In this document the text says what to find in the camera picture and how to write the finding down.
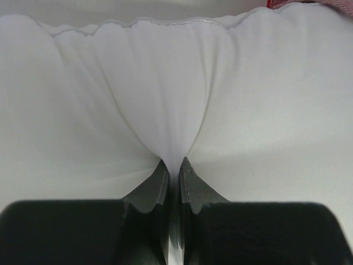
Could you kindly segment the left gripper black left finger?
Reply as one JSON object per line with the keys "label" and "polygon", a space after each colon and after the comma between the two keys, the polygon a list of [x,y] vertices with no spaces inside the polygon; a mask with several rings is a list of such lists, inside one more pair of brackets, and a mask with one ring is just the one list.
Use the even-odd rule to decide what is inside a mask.
{"label": "left gripper black left finger", "polygon": [[2,264],[165,264],[169,172],[121,199],[22,200],[1,212]]}

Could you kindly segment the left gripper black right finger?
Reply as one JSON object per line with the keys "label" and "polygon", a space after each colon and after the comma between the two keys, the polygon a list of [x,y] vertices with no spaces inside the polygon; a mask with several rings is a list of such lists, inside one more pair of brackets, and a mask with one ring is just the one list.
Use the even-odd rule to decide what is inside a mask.
{"label": "left gripper black right finger", "polygon": [[344,233],[317,203],[231,202],[185,158],[179,171],[184,264],[351,264]]}

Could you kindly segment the white pillow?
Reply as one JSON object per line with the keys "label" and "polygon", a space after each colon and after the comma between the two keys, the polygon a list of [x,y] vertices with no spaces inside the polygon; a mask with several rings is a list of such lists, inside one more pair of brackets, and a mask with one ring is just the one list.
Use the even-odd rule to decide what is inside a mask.
{"label": "white pillow", "polygon": [[164,162],[165,264],[184,264],[187,158],[241,203],[317,203],[352,252],[352,16],[319,3],[82,29],[1,17],[1,212],[113,200]]}

